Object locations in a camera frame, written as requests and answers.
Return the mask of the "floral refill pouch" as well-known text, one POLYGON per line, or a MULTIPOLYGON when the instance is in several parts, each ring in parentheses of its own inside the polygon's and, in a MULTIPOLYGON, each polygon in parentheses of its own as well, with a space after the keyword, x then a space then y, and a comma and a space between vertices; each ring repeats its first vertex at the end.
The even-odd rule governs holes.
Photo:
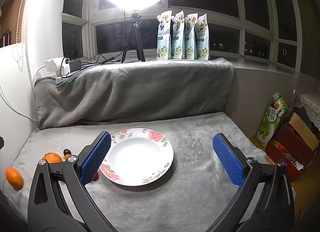
POLYGON ((209 27, 207 14, 200 16, 195 25, 197 58, 199 60, 209 60, 209 27))
POLYGON ((185 59, 188 60, 194 60, 196 58, 195 25, 197 19, 198 13, 188 14, 187 17, 185 17, 184 47, 185 59))
POLYGON ((171 38, 171 58, 184 58, 184 12, 180 11, 171 17, 173 22, 171 38))
POLYGON ((169 49, 171 48, 171 16, 171 10, 165 11, 157 16, 157 20, 159 22, 157 33, 157 59, 159 60, 169 59, 169 49))

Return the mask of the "floral white plate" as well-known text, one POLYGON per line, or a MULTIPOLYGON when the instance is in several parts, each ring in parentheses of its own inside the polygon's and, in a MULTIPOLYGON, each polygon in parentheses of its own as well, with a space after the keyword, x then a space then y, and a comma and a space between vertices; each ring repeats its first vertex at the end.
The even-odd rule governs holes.
POLYGON ((100 171, 116 184, 142 186, 164 176, 173 161, 168 138, 151 129, 132 128, 112 134, 100 171))

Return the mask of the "smooth orange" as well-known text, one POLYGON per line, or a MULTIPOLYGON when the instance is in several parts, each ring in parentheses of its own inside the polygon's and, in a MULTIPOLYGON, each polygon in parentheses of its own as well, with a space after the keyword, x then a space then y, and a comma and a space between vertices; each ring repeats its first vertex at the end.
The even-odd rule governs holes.
POLYGON ((23 186, 23 178, 15 168, 7 168, 5 171, 7 182, 15 189, 20 190, 23 186))

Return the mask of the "lace cloth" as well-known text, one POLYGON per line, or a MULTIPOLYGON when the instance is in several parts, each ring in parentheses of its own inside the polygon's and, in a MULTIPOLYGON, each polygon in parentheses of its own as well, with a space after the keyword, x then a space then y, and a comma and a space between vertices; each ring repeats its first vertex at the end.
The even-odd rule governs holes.
POLYGON ((319 93, 304 92, 296 96, 296 107, 304 108, 310 121, 319 130, 319 93))

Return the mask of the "red cardboard box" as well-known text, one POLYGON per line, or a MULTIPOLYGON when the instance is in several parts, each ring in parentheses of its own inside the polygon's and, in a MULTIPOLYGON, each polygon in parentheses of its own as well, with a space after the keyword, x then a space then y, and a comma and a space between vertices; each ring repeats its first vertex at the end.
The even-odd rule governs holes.
POLYGON ((319 147, 319 129, 306 114, 294 112, 281 125, 265 152, 274 163, 285 164, 290 181, 294 181, 313 161, 319 147))

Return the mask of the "grey seat cushion cover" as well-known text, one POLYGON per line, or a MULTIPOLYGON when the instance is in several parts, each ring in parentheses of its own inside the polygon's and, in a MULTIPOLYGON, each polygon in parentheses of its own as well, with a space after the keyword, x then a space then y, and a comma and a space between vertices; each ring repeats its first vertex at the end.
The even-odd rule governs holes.
POLYGON ((20 190, 5 183, 3 194, 28 222, 31 183, 38 162, 49 152, 62 162, 64 149, 78 155, 102 131, 111 136, 132 128, 163 134, 174 149, 174 161, 161 178, 142 186, 123 186, 106 178, 85 185, 91 198, 116 231, 208 231, 238 190, 213 150, 213 137, 223 133, 245 157, 267 164, 257 149, 224 113, 147 123, 72 126, 35 131, 20 150, 13 166, 22 174, 20 190))

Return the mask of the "green snack bag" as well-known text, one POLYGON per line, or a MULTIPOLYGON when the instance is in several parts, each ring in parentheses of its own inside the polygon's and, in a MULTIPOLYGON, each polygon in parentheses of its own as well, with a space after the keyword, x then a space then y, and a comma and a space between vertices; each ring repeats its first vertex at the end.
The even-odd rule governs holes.
POLYGON ((259 126, 255 139, 263 147, 266 148, 272 136, 280 124, 282 116, 289 111, 289 106, 280 95, 275 93, 272 96, 272 103, 268 105, 263 120, 259 126))

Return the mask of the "grey blanket backrest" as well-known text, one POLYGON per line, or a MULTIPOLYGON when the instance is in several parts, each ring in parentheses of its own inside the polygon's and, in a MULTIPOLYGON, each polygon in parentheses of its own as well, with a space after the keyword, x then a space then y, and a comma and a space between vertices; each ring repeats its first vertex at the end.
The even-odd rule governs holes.
POLYGON ((34 87, 39 129, 76 123, 131 123, 222 112, 234 67, 212 61, 150 61, 90 67, 34 87))

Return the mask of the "dark plum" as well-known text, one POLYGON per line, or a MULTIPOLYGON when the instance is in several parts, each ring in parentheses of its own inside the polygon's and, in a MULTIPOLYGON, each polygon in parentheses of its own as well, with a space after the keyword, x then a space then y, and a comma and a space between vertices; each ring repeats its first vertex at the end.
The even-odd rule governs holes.
POLYGON ((63 154, 64 155, 71 155, 71 151, 69 149, 64 149, 63 154))

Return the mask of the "red cherry tomato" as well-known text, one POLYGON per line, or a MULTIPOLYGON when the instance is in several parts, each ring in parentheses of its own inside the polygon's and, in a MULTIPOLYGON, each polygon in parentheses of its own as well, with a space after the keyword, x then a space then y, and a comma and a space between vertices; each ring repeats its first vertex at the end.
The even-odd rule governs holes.
POLYGON ((97 181, 99 179, 99 172, 96 172, 92 181, 97 181))

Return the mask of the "white power strip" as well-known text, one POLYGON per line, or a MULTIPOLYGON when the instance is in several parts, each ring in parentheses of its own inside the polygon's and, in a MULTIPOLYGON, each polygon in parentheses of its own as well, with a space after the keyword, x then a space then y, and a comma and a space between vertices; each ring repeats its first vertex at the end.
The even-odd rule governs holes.
POLYGON ((46 70, 51 73, 56 73, 57 76, 66 76, 71 72, 69 58, 56 57, 50 58, 44 62, 46 70))

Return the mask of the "large rough orange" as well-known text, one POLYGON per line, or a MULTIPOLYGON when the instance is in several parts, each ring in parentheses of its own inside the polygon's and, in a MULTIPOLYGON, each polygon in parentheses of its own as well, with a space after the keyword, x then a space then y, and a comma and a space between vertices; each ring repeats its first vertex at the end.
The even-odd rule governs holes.
POLYGON ((42 158, 46 160, 49 164, 62 162, 62 158, 54 152, 46 153, 42 158))

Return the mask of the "black tripod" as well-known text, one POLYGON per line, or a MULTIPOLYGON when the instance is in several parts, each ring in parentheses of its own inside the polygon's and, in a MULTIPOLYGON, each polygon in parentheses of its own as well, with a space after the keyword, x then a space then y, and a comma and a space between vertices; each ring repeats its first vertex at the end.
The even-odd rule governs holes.
POLYGON ((121 63, 124 63, 127 52, 129 51, 129 40, 132 37, 135 44, 138 60, 145 62, 145 55, 143 50, 142 38, 139 28, 141 15, 138 11, 132 11, 130 23, 126 23, 126 17, 124 13, 124 22, 120 26, 120 32, 118 32, 118 40, 121 44, 121 63))

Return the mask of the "black power adapter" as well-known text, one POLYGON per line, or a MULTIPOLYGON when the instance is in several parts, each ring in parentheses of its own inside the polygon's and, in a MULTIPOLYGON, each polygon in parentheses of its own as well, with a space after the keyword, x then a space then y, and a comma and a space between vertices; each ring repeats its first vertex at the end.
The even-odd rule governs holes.
POLYGON ((79 71, 81 69, 81 60, 77 59, 77 60, 70 60, 69 61, 69 69, 70 72, 75 72, 75 71, 79 71))

